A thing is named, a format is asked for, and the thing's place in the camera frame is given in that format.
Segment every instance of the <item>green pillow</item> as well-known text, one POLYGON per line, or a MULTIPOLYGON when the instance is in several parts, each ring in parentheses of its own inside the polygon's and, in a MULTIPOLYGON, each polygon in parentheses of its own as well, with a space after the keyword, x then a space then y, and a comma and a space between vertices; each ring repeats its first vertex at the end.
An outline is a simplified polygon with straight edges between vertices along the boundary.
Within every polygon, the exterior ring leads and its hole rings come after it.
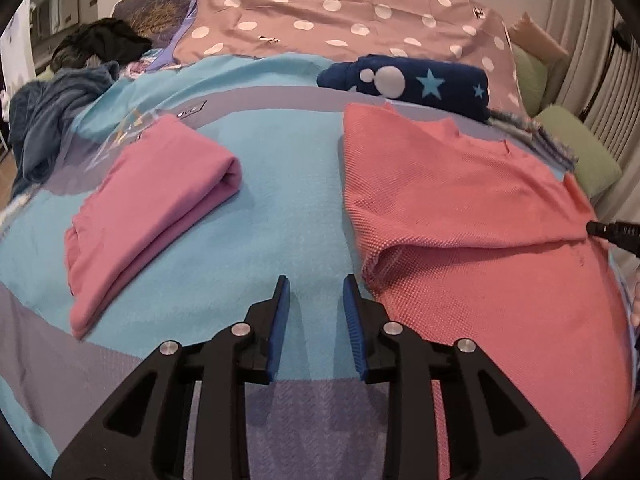
POLYGON ((598 196, 614 184, 622 170, 589 129, 560 106, 550 106, 535 119, 556 139, 570 146, 580 159, 575 177, 589 198, 598 196))
POLYGON ((516 62, 518 86, 524 109, 531 117, 540 111, 540 101, 545 94, 548 71, 546 66, 516 44, 513 48, 513 59, 516 62))
POLYGON ((47 65, 46 69, 44 69, 43 72, 41 72, 36 79, 38 81, 51 81, 53 79, 53 76, 55 76, 55 74, 53 73, 53 70, 51 69, 51 67, 49 65, 47 65))

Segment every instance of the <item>coral t-shirt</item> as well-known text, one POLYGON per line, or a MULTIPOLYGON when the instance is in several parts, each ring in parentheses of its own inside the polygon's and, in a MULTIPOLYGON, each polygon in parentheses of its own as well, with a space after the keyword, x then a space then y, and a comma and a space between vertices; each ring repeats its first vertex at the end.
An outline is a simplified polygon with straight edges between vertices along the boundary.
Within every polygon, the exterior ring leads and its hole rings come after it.
POLYGON ((478 342, 586 474, 625 424, 631 366, 622 298, 574 177, 453 120, 357 104, 344 165, 374 297, 425 339, 478 342))

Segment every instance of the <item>dark blue towel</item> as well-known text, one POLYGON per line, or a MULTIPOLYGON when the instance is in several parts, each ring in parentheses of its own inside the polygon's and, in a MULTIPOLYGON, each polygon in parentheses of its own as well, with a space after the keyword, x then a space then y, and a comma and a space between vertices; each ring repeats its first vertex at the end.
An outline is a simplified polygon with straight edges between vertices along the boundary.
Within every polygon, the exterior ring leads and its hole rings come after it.
POLYGON ((118 64, 62 69, 49 81, 30 81, 9 106, 9 141, 18 172, 12 198, 31 184, 45 182, 60 152, 63 134, 80 111, 104 94, 118 78, 118 64))
POLYGON ((318 75, 318 86, 440 108, 483 123, 489 118, 486 73, 462 63, 370 54, 331 65, 318 75))

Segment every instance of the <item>pillow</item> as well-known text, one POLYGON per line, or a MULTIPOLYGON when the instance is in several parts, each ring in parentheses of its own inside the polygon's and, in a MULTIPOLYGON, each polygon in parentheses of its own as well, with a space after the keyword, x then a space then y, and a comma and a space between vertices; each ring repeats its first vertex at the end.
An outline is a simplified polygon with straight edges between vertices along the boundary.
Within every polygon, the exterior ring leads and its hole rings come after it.
POLYGON ((508 32, 513 43, 537 57, 544 64, 551 65, 559 59, 569 57, 569 53, 540 28, 526 12, 509 27, 508 32))
POLYGON ((575 177, 589 198, 594 198, 622 175, 616 160, 574 115, 560 106, 550 106, 535 119, 578 156, 575 177))
POLYGON ((518 87, 522 104, 530 117, 540 111, 542 96, 545 94, 547 70, 546 66, 516 44, 512 45, 513 59, 516 62, 518 87))
POLYGON ((53 76, 55 76, 53 70, 49 65, 47 65, 46 69, 44 69, 43 72, 36 76, 36 79, 38 81, 51 81, 53 79, 53 76))

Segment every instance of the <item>metal screw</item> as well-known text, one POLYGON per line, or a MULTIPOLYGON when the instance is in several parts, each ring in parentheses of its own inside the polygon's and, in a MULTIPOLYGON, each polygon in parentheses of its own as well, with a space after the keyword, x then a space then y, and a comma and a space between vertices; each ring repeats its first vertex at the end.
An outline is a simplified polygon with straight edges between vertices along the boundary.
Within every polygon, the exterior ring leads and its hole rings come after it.
POLYGON ((382 327, 382 330, 385 331, 385 334, 389 335, 400 335, 402 333, 402 325, 400 323, 396 323, 395 321, 389 321, 385 323, 382 327))
POLYGON ((163 355, 175 354, 178 351, 178 343, 175 341, 165 341, 160 345, 160 353, 163 355))
POLYGON ((248 323, 236 323, 231 327, 231 333, 233 335, 237 335, 238 337, 247 335, 249 332, 251 332, 251 325, 249 325, 248 323))
POLYGON ((477 347, 476 343, 471 339, 461 339, 458 341, 458 349, 465 354, 471 354, 477 347))

